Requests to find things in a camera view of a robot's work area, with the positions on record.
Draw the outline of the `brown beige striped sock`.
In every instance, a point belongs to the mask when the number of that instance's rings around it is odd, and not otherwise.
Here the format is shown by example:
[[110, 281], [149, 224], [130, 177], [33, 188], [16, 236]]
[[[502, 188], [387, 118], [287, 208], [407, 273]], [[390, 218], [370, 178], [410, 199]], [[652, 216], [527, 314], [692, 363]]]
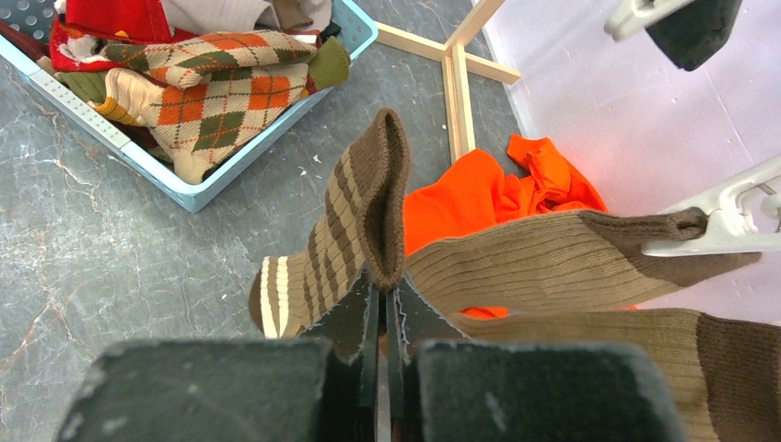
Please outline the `brown beige striped sock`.
[[336, 163], [324, 213], [304, 250], [262, 259], [249, 312], [265, 338], [290, 338], [306, 330], [344, 298], [362, 269], [382, 291], [399, 283], [410, 169], [401, 120], [383, 108]]

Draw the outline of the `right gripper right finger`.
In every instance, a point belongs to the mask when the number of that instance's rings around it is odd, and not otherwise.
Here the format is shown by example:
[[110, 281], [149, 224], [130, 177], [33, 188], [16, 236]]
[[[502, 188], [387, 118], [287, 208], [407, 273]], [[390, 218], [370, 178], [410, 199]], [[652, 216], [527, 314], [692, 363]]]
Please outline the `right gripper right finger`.
[[386, 297], [395, 441], [683, 441], [660, 370], [610, 341], [469, 339], [408, 279]]

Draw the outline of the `brown tan sock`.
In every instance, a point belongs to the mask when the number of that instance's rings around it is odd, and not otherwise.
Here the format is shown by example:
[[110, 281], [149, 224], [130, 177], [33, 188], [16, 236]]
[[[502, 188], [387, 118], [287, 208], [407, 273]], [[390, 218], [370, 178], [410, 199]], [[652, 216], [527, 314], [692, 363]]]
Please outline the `brown tan sock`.
[[663, 372], [692, 441], [780, 438], [780, 329], [684, 308], [451, 321], [486, 341], [617, 341]]
[[624, 308], [761, 259], [758, 252], [652, 257], [641, 250], [649, 241], [700, 238], [706, 222], [696, 209], [535, 215], [433, 242], [408, 258], [407, 269], [442, 313], [478, 306], [538, 314]]

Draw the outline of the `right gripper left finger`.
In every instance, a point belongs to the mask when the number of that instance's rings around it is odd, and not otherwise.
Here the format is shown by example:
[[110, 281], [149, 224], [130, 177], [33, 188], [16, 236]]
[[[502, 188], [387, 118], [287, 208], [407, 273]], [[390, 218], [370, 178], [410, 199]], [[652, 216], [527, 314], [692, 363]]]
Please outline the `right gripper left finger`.
[[293, 339], [134, 340], [91, 365], [59, 441], [373, 441], [379, 292], [361, 272]]

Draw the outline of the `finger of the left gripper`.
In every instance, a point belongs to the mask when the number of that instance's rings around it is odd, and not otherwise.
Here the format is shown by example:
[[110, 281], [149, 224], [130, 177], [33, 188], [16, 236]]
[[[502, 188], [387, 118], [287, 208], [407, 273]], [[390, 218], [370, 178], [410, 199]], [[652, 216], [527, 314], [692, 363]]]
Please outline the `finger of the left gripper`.
[[692, 72], [728, 41], [741, 0], [696, 0], [646, 28], [657, 47], [679, 69]]

